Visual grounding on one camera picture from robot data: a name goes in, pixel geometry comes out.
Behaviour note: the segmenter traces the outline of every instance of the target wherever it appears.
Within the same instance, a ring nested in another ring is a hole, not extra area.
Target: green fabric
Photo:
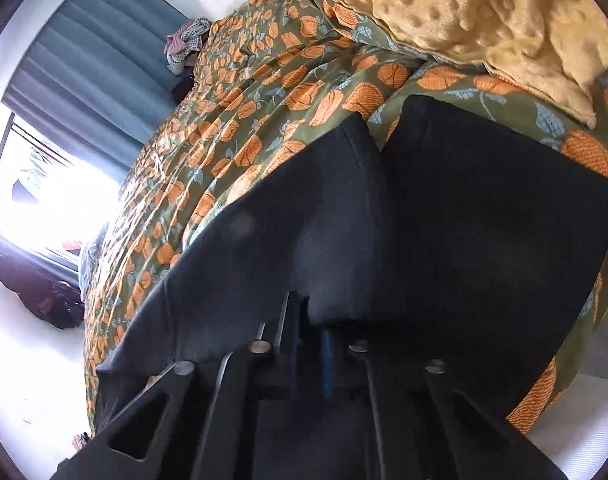
[[[405,98],[430,95],[506,124],[608,176],[608,75],[594,89],[598,125],[589,134],[481,68],[427,61],[332,0],[250,0],[213,24],[195,81],[127,176],[119,215],[92,276],[85,336],[91,423],[95,367],[181,251],[228,203],[354,111],[381,147]],[[607,305],[608,255],[556,356],[542,408],[569,385]]]

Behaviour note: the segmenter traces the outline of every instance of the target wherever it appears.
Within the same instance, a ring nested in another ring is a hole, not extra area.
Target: curtain
[[[186,16],[163,0],[66,0],[3,102],[46,138],[121,181],[175,108],[165,37]]]

